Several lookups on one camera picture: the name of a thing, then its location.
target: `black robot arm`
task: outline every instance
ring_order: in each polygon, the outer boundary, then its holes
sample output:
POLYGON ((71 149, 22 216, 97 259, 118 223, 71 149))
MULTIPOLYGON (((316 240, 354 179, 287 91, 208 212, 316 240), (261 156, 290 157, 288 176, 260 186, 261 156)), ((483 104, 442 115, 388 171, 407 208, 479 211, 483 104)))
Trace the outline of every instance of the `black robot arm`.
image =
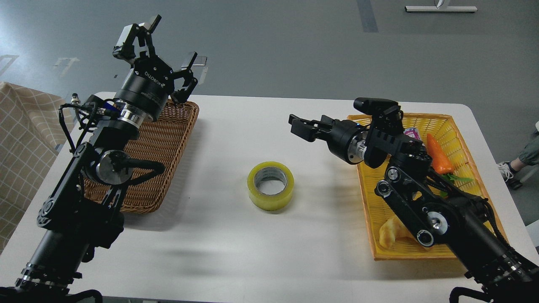
POLYGON ((514 302, 515 298, 536 302, 537 265, 505 241, 485 198, 461 191, 433 170, 432 158, 422 142, 403 134, 403 113, 398 103, 357 98, 354 107, 372 116, 370 125, 326 116, 322 121, 308 121, 290 115, 292 133, 309 142, 327 141, 330 151, 350 164, 365 161, 367 166, 377 168, 390 156, 384 178, 376 185, 376 195, 385 200, 419 244, 447 244, 468 269, 465 276, 482 284, 483 292, 456 287, 450 295, 451 303, 458 302, 461 295, 498 303, 514 302), (430 187, 447 192, 447 197, 435 195, 430 187), (485 227, 486 221, 490 221, 494 233, 485 227))
POLYGON ((131 70, 113 99, 91 95, 82 105, 74 94, 72 103, 60 108, 63 127, 73 157, 37 217, 47 229, 34 255, 17 279, 15 287, 0 287, 4 302, 76 302, 86 297, 101 300, 98 291, 68 295, 68 286, 81 278, 81 262, 94 257, 95 247, 110 248, 123 231, 122 202, 129 186, 145 182, 164 172, 163 164, 133 159, 124 150, 129 140, 139 137, 144 120, 157 120, 171 95, 186 102, 197 80, 191 67, 196 53, 174 72, 156 54, 151 33, 161 19, 155 17, 148 28, 132 24, 124 28, 113 56, 131 64, 131 70), (137 58, 133 42, 146 46, 137 58), (174 92, 174 80, 183 78, 186 86, 174 92), (82 134, 73 142, 62 120, 62 110, 74 108, 82 134), (87 133, 92 136, 83 142, 87 133), (148 172, 132 178, 133 168, 148 172), (101 203, 85 197, 84 177, 110 187, 101 203))

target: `checkered fabric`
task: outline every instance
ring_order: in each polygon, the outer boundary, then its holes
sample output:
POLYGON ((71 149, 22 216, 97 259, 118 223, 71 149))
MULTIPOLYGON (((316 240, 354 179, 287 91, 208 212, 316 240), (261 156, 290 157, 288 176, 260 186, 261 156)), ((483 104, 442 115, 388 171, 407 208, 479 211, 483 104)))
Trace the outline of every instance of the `checkered fabric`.
MULTIPOLYGON (((0 82, 0 253, 64 144, 55 95, 0 82)), ((69 130, 69 111, 64 111, 69 130)))

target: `bread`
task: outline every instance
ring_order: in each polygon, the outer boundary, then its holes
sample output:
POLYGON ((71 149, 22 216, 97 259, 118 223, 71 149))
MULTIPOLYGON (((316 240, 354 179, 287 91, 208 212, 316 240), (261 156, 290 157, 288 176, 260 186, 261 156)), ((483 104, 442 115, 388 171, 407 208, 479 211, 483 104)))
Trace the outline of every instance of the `bread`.
POLYGON ((380 228, 380 245, 385 249, 389 249, 398 238, 416 240, 397 215, 393 215, 380 228))

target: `tape roll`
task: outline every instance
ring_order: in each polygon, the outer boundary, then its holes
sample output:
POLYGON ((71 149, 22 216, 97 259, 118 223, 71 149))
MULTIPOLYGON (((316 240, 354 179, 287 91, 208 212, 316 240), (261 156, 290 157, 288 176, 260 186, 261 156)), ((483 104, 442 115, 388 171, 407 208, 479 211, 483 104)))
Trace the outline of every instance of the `tape roll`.
POLYGON ((279 162, 263 162, 255 166, 247 177, 249 198, 258 208, 271 211, 285 207, 292 199, 294 189, 294 177, 290 170, 279 162), (274 195, 268 195, 260 191, 262 182, 279 180, 284 184, 282 191, 274 195))

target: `toy carrot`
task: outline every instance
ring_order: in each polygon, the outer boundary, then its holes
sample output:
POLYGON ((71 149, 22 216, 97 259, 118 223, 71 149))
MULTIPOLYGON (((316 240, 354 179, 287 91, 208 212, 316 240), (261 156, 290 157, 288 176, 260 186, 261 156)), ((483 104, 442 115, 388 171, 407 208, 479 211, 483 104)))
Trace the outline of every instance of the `toy carrot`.
POLYGON ((437 173, 444 175, 452 173, 455 170, 449 157, 447 157, 440 144, 431 134, 427 134, 427 153, 432 157, 432 167, 437 173))

